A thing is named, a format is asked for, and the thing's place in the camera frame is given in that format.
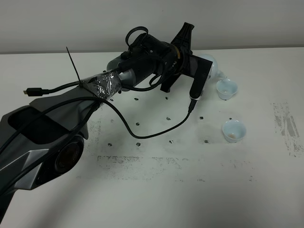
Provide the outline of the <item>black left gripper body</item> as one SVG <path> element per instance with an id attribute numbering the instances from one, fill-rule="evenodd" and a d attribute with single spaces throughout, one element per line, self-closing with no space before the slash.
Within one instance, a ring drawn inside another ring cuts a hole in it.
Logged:
<path id="1" fill-rule="evenodd" d="M 185 22 L 172 40 L 170 45 L 176 52 L 176 59 L 173 61 L 175 64 L 170 70 L 167 71 L 166 78 L 162 81 L 160 90 L 163 92 L 170 92 L 171 86 L 177 79 L 184 73 L 188 73 L 191 51 L 191 33 L 194 25 Z"/>

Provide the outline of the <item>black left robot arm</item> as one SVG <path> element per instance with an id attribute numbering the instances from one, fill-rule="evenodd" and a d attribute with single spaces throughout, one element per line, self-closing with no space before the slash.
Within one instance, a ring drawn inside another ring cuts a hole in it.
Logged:
<path id="1" fill-rule="evenodd" d="M 193 76 L 191 34 L 184 23 L 170 42 L 156 39 L 142 26 L 128 50 L 110 61 L 104 72 L 54 89 L 28 88 L 34 97 L 27 106 L 0 121 L 0 214 L 5 215 L 16 190 L 32 190 L 70 171 L 79 161 L 88 138 L 87 122 L 110 98 L 122 91 L 168 92 L 180 75 Z"/>

